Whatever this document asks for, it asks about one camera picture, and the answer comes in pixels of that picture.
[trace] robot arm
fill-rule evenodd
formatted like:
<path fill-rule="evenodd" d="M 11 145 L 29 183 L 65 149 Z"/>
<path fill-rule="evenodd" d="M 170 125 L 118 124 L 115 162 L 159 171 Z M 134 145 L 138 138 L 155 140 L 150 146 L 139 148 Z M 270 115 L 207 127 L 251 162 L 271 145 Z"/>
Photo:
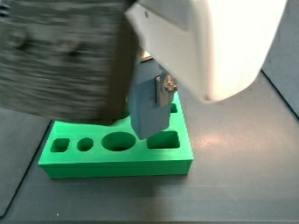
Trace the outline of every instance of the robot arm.
<path fill-rule="evenodd" d="M 170 122 L 168 73 L 204 102 L 252 83 L 286 0 L 140 0 L 130 8 L 132 2 L 0 1 L 1 107 L 110 124 L 128 96 L 132 127 L 146 138 Z M 135 69 L 135 32 L 162 74 Z"/>
<path fill-rule="evenodd" d="M 139 0 L 127 12 L 142 47 L 203 102 L 254 82 L 286 0 Z"/>

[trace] blurry object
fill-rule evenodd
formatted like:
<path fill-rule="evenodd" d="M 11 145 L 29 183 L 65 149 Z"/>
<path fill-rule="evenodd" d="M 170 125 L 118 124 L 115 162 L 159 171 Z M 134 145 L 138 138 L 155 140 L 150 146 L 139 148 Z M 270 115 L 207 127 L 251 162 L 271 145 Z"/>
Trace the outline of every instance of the blurry object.
<path fill-rule="evenodd" d="M 1 1 L 1 107 L 72 123 L 123 118 L 139 49 L 128 7 L 126 0 Z"/>

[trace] circular hole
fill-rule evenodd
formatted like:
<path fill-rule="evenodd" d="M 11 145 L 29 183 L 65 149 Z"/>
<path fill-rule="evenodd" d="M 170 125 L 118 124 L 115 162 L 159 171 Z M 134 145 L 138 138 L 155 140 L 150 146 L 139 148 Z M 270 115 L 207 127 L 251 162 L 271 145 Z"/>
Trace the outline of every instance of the circular hole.
<path fill-rule="evenodd" d="M 110 151 L 127 151 L 135 144 L 136 138 L 126 132 L 108 134 L 101 140 L 103 147 Z"/>
<path fill-rule="evenodd" d="M 88 151 L 93 147 L 93 140 L 88 137 L 79 140 L 79 151 Z"/>
<path fill-rule="evenodd" d="M 56 138 L 51 145 L 51 152 L 64 152 L 69 148 L 69 143 L 68 138 Z"/>

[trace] hole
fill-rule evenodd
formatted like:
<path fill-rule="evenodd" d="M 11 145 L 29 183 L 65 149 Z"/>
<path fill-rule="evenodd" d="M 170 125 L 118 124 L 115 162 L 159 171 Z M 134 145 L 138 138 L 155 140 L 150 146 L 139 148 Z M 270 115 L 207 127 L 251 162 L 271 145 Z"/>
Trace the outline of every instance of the hole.
<path fill-rule="evenodd" d="M 88 137 L 79 140 L 77 148 L 79 151 L 88 151 L 93 147 L 93 140 Z"/>
<path fill-rule="evenodd" d="M 101 140 L 103 147 L 110 151 L 127 151 L 135 144 L 136 138 L 126 132 L 108 134 Z"/>
<path fill-rule="evenodd" d="M 175 103 L 172 103 L 171 112 L 172 112 L 172 114 L 178 113 L 178 108 L 176 108 L 176 104 Z"/>
<path fill-rule="evenodd" d="M 57 138 L 52 142 L 51 152 L 64 152 L 69 147 L 71 140 L 68 138 Z"/>
<path fill-rule="evenodd" d="M 163 131 L 146 140 L 148 149 L 178 149 L 180 141 L 176 131 Z"/>

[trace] small square hole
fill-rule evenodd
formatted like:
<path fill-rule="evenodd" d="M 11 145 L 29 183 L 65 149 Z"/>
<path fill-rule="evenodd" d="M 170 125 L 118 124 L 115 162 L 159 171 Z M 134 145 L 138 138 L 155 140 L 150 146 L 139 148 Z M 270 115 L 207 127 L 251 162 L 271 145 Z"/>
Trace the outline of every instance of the small square hole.
<path fill-rule="evenodd" d="M 51 152 L 64 152 L 69 148 L 71 140 L 68 138 L 57 138 L 52 142 Z"/>
<path fill-rule="evenodd" d="M 180 140 L 176 131 L 163 131 L 146 140 L 148 149 L 178 149 Z"/>
<path fill-rule="evenodd" d="M 178 113 L 178 108 L 176 108 L 176 104 L 172 103 L 172 106 L 171 106 L 171 113 L 175 114 Z"/>

